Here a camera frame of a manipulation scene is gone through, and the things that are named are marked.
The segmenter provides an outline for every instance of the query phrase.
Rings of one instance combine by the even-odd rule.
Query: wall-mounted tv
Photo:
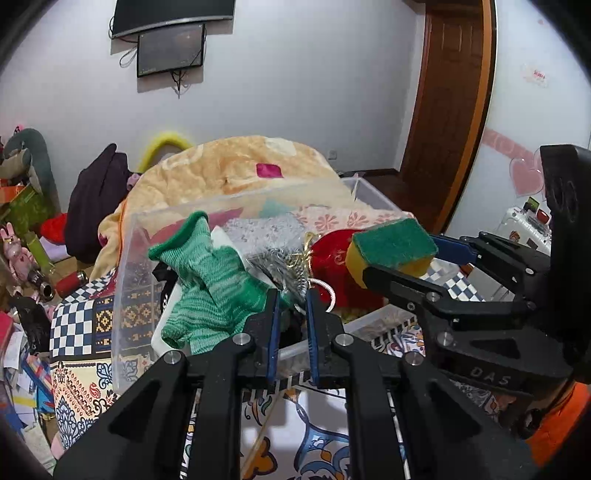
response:
[[[113,37],[189,22],[227,20],[235,0],[117,0]]]

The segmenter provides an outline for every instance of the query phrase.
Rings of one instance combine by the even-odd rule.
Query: checkered fabric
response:
[[[441,285],[443,282],[450,280],[456,274],[457,265],[448,262],[443,262],[438,258],[434,258],[429,265],[427,273],[425,273],[421,280],[428,280],[430,282]]]
[[[111,270],[107,275],[104,277],[99,278],[98,280],[91,281],[87,283],[83,287],[78,288],[73,294],[68,295],[65,299],[61,301],[62,304],[66,303],[75,303],[77,301],[85,301],[92,297],[94,294],[101,292],[105,289],[105,287],[111,281],[111,277],[115,269]]]
[[[57,305],[49,339],[52,358],[92,353],[92,307],[95,301],[90,297],[107,286],[114,272],[113,269],[106,276],[87,283]]]
[[[466,278],[463,273],[458,273],[451,280],[445,283],[447,291],[453,299],[469,300],[469,301],[484,301],[484,299],[476,292],[474,285]]]
[[[92,353],[94,300],[59,305],[53,313],[49,351],[53,358]]]

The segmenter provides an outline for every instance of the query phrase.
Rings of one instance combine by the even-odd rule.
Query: black backpack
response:
[[[113,213],[127,195],[127,155],[112,143],[78,175],[70,196],[64,238],[68,254],[84,263],[94,263],[101,246],[99,223]]]

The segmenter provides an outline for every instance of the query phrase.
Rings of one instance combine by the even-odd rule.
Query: yellow blanket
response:
[[[277,167],[281,177],[259,176],[265,172],[278,174]],[[306,145],[254,136],[225,138],[189,148],[146,171],[117,210],[100,223],[99,235],[106,237],[107,243],[96,259],[90,279],[103,277],[118,264],[126,222],[134,213],[319,177],[334,183],[329,182],[332,189],[315,192],[315,202],[322,195],[324,205],[345,206],[350,192],[339,188],[338,176],[326,159]]]

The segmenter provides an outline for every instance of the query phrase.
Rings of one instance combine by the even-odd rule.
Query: black monitor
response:
[[[227,20],[235,0],[117,0],[113,37],[196,21]]]
[[[172,25],[138,36],[138,77],[203,65],[202,23]]]

